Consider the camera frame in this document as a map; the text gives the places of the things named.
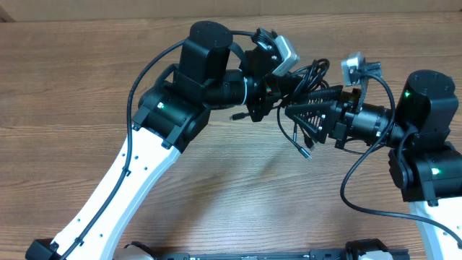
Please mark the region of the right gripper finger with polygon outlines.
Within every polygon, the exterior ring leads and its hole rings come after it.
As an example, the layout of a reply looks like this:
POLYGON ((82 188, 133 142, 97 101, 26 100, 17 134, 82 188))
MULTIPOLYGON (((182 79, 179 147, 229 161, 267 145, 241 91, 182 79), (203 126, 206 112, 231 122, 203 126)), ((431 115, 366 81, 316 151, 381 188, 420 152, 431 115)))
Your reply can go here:
POLYGON ((311 139, 324 144, 334 129, 336 101, 290 105, 285 115, 299 124, 311 139))
POLYGON ((322 90, 309 92, 303 100, 304 104, 324 103, 329 101, 339 101, 343 85, 335 85, 322 90))

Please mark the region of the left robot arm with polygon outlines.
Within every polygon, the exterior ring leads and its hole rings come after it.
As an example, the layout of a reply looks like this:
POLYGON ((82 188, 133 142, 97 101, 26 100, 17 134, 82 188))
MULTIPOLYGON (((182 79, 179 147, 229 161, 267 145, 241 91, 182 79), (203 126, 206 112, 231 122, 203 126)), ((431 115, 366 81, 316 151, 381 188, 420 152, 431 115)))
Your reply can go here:
POLYGON ((213 110, 244 105, 260 121, 282 96, 272 79, 284 79, 299 61, 283 35, 262 28, 249 33, 244 51, 236 32, 200 21, 176 44, 180 60, 169 65, 139 102, 128 100, 127 136, 91 197, 55 237, 37 239, 27 259, 111 259, 135 212, 162 174, 205 128, 213 110))

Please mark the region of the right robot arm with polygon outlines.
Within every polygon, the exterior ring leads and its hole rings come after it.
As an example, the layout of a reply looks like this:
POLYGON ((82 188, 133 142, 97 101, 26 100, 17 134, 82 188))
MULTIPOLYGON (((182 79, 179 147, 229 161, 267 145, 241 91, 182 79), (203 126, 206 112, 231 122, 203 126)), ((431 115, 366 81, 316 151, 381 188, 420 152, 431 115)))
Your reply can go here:
POLYGON ((458 110, 453 80, 433 70, 409 75, 389 108, 365 102, 371 74, 360 88, 316 90, 285 110, 315 142, 332 138, 341 149, 352 140, 370 150, 387 147, 389 173, 409 205, 405 218, 417 223, 429 259, 461 257, 461 154, 448 141, 458 110))

